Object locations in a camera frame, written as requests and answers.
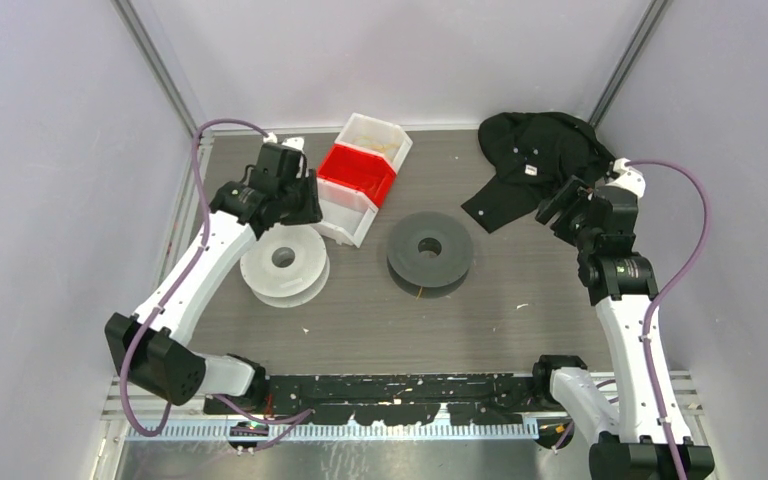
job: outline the plastic bin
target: plastic bin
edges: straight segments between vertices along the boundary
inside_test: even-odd
[[[408,151],[413,146],[413,140],[402,127],[359,113],[353,113],[349,117],[334,143],[380,155],[395,173],[399,173]]]
[[[313,228],[340,245],[360,247],[378,215],[378,207],[357,190],[323,178],[317,178],[316,182],[323,220],[312,225]]]
[[[316,173],[318,178],[366,194],[381,207],[396,179],[396,172],[380,155],[334,145]]]

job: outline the gray spool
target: gray spool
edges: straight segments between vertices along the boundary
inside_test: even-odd
[[[409,215],[387,239],[390,276],[402,290],[421,298],[454,292],[466,279],[472,256],[469,232],[442,213]]]

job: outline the robotic arm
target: robotic arm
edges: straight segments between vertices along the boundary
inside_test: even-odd
[[[272,137],[264,143],[247,178],[226,183],[210,203],[206,245],[202,229],[151,297],[132,315],[116,313],[107,322],[107,343],[116,369],[121,371],[137,330],[152,310],[163,305],[135,346],[128,371],[132,383],[173,405],[183,405],[197,393],[237,397],[242,406],[262,401],[267,393],[262,367],[233,355],[194,353],[187,344],[219,284],[263,232],[276,223],[302,225],[322,220],[316,173],[307,169],[302,146],[301,138],[278,145]],[[196,255],[201,255],[199,261],[191,266]],[[191,270],[182,277],[188,268]]]
[[[555,236],[578,249],[579,280],[608,338],[619,410],[599,392],[578,357],[544,355],[534,366],[534,378],[547,400],[569,412],[576,431],[591,446],[594,479],[650,478],[656,473],[660,476],[655,478],[680,478],[671,459],[671,442],[687,478],[703,479],[714,469],[710,448],[693,445],[668,381],[656,385],[650,380],[649,369],[665,380],[669,371],[657,310],[648,335],[641,335],[658,287],[652,265],[632,251],[637,201],[646,185],[627,162],[615,162],[613,178],[604,186],[591,188],[571,178],[540,205],[536,217],[545,225],[557,216],[551,225]],[[651,351],[648,359],[644,341]],[[659,414],[659,400],[666,406],[666,416]]]

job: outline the black garment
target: black garment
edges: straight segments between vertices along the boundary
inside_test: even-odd
[[[496,175],[461,205],[488,233],[532,212],[573,175],[593,184],[616,157],[587,122],[560,112],[500,113],[478,144]]]

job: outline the white spool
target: white spool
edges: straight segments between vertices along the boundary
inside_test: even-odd
[[[297,307],[325,286],[331,262],[322,237],[307,225],[276,225],[240,259],[240,272],[263,303]]]

